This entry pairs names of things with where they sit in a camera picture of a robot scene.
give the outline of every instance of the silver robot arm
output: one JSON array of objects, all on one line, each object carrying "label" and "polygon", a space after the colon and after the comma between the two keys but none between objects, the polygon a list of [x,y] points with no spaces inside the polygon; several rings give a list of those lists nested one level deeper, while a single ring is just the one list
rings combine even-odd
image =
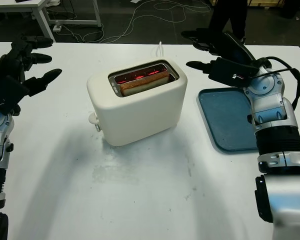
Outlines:
[{"label": "silver robot arm", "polygon": [[[208,28],[181,35],[201,51],[219,56],[209,63],[189,61],[187,66],[209,74],[216,82],[244,90],[251,103],[248,121],[253,125],[259,151],[255,179],[259,216],[273,223],[273,240],[300,240],[300,135],[294,110],[300,97],[300,73],[277,57],[255,59],[231,33]],[[286,68],[271,70],[269,60]],[[290,71],[298,82],[292,104],[283,97],[279,74]]]},{"label": "silver robot arm", "polygon": [[[25,79],[25,71],[33,64],[49,63],[52,58],[33,49],[48,48],[53,41],[40,36],[21,36],[11,44],[11,51],[0,58],[0,209],[5,206],[4,184],[9,164],[10,152],[14,145],[9,135],[14,128],[12,116],[20,114],[19,101],[24,96],[32,97],[46,90],[49,83],[59,76],[61,69],[47,72],[41,78]],[[0,240],[8,237],[8,216],[0,212]]]},{"label": "silver robot arm", "polygon": [[[260,67],[258,75],[271,72]],[[251,102],[259,170],[255,191],[260,217],[273,223],[274,240],[300,240],[300,135],[279,73],[254,78],[243,89]]]}]

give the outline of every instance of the white toaster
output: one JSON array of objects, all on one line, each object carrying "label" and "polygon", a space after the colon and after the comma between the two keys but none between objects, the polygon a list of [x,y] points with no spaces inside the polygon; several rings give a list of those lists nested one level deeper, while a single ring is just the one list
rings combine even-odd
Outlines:
[{"label": "white toaster", "polygon": [[186,87],[185,73],[167,58],[98,73],[87,81],[89,121],[113,146],[135,142],[177,124]]}]

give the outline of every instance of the table surface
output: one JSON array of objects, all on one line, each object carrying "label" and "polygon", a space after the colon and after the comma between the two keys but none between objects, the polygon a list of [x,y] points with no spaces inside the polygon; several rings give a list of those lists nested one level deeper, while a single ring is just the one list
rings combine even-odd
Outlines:
[{"label": "table surface", "polygon": [[[277,56],[300,70],[297,46],[247,46],[256,58]],[[10,44],[0,42],[0,56]],[[258,216],[257,152],[226,153],[211,141],[198,93],[223,88],[188,61],[215,59],[191,45],[163,45],[188,77],[176,127],[110,146],[88,122],[93,107],[86,82],[158,54],[157,45],[55,43],[52,56],[26,77],[61,68],[46,91],[25,97],[14,117],[4,213],[9,240],[270,240],[272,224]],[[275,69],[281,69],[278,63]],[[285,96],[297,82],[288,73]],[[296,108],[300,128],[300,100]]]},{"label": "table surface", "polygon": [[29,0],[23,2],[16,2],[16,0],[0,0],[0,8],[25,8],[38,7],[47,0]]}]

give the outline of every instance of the person's leg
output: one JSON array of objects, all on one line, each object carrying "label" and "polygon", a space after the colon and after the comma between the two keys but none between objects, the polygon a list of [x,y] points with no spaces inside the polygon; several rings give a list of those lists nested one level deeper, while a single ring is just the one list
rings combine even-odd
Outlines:
[{"label": "person's leg", "polygon": [[246,35],[245,29],[248,12],[248,0],[235,0],[232,2],[232,4],[232,8],[230,9],[232,32],[237,39],[242,40]]},{"label": "person's leg", "polygon": [[209,29],[222,32],[230,18],[231,0],[218,0],[214,6],[213,14],[210,20]]}]

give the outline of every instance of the plastic tray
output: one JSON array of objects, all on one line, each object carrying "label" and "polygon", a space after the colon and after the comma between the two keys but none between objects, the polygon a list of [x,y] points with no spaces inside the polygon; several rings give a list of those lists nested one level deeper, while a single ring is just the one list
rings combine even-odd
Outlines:
[{"label": "plastic tray", "polygon": [[223,151],[257,149],[254,128],[247,120],[251,105],[241,89],[204,89],[198,97],[218,148]]}]

